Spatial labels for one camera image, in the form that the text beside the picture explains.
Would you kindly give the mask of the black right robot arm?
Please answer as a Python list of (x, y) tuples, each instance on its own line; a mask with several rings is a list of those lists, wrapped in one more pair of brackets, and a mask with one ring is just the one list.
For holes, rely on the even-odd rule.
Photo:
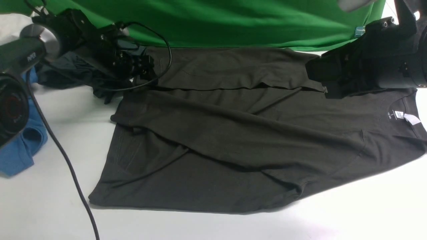
[(386, 89), (426, 88), (426, 1), (394, 1), (394, 18), (375, 20), (365, 33), (305, 65), (325, 96), (342, 99)]

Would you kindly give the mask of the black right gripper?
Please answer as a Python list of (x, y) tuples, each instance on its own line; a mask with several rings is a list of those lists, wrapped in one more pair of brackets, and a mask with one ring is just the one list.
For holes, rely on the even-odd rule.
[(330, 50), (308, 61), (305, 68), (309, 79), (321, 83), (327, 99), (340, 100), (384, 90), (369, 80), (358, 43)]

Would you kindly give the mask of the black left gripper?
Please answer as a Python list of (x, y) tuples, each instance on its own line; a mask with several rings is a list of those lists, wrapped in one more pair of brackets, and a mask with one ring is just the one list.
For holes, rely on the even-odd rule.
[(150, 60), (129, 53), (130, 47), (122, 47), (119, 40), (129, 37), (125, 26), (88, 28), (83, 31), (83, 59), (102, 73), (128, 80), (146, 73)]

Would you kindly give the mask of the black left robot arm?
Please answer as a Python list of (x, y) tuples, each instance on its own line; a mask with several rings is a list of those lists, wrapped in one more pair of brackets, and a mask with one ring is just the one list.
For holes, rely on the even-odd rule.
[(58, 15), (38, 16), (24, 27), (17, 40), (1, 46), (1, 146), (19, 135), (29, 119), (29, 91), (22, 75), (41, 61), (52, 63), (68, 52), (107, 75), (123, 82), (134, 77), (148, 80), (154, 60), (119, 47), (126, 24), (102, 28), (93, 25), (83, 11), (66, 9)]

